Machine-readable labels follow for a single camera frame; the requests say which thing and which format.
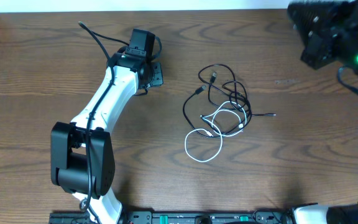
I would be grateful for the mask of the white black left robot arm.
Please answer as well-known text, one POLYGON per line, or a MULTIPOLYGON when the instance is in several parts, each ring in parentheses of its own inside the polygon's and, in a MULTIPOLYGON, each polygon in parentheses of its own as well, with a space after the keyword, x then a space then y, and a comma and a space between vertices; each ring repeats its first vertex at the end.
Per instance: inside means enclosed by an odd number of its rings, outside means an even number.
POLYGON ((111 134, 125 105, 140 89, 163 84, 160 62, 115 53, 98 90, 69 123, 51 130, 51 181, 80 201, 83 213, 98 223, 122 223, 111 134))

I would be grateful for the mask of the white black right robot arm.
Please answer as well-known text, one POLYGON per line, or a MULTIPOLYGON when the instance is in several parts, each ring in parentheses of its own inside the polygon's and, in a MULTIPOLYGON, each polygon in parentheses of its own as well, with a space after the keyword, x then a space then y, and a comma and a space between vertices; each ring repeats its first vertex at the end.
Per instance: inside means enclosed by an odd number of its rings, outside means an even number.
MULTIPOLYGON (((318 70, 341 62, 338 82, 358 96, 358 88, 342 80, 350 69, 358 76, 358 0, 292 1, 287 14, 297 28, 304 49, 300 59, 318 70)), ((318 203, 289 209, 282 223, 358 223, 358 203, 329 206, 318 203)))

